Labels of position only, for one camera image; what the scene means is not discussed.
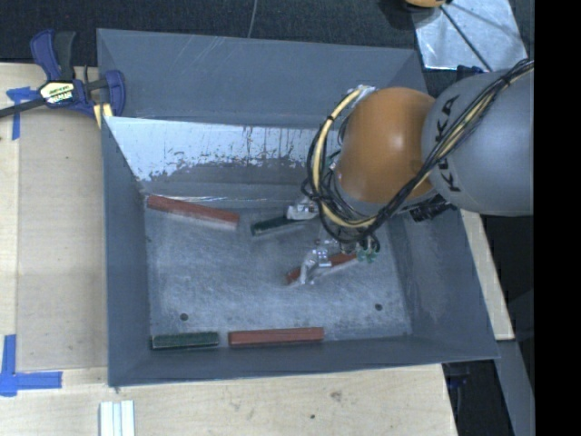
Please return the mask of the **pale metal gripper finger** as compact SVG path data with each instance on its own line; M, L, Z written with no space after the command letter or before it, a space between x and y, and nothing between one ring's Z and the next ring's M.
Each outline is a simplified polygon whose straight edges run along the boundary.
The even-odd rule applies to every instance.
M311 199L300 199L289 205L285 217L291 221L306 221L319 214L318 205Z
M299 284L313 284L331 268L330 253L327 248L316 247L304 257L300 265Z

